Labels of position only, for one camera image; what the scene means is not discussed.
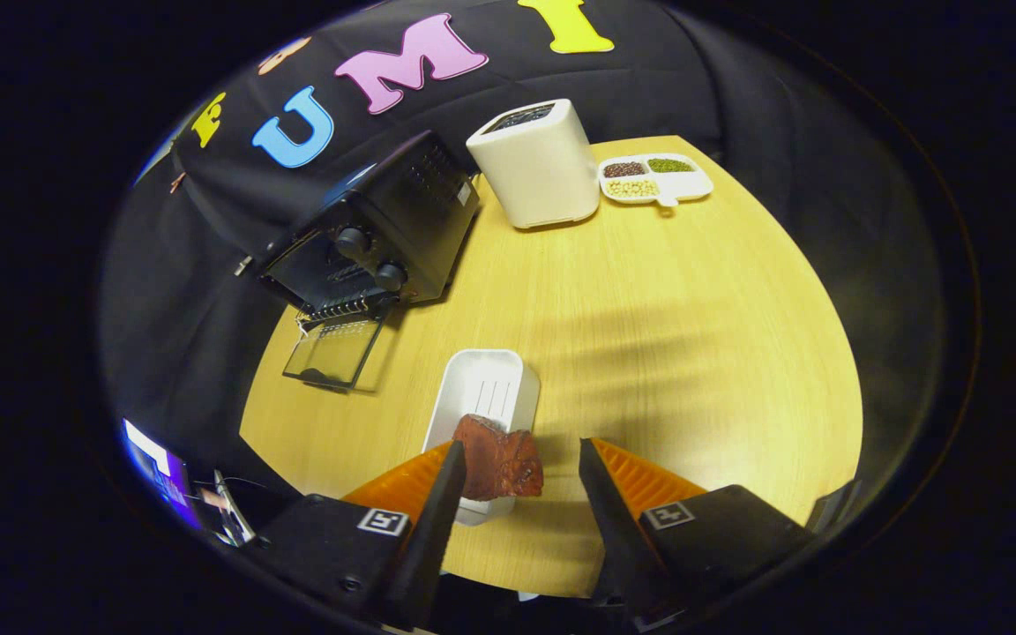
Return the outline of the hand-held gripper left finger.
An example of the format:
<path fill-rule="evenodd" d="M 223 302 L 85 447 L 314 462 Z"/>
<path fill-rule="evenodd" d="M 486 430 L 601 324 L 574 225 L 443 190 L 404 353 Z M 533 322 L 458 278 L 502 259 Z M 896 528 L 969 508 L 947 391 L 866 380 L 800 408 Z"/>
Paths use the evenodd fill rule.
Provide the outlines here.
<path fill-rule="evenodd" d="M 415 460 L 423 470 L 400 493 L 412 505 L 303 496 L 259 530 L 251 562 L 299 599 L 365 624 L 401 630 L 429 619 L 467 478 L 463 443 Z"/>

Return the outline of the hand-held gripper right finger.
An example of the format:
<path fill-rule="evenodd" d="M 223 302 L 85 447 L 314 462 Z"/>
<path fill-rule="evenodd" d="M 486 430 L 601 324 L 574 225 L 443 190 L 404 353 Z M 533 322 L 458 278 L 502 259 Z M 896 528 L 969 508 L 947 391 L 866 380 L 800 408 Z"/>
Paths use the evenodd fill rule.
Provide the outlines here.
<path fill-rule="evenodd" d="M 701 488 L 597 437 L 578 475 L 604 539 L 596 595 L 637 630 L 703 622 L 815 538 L 744 486 Z"/>

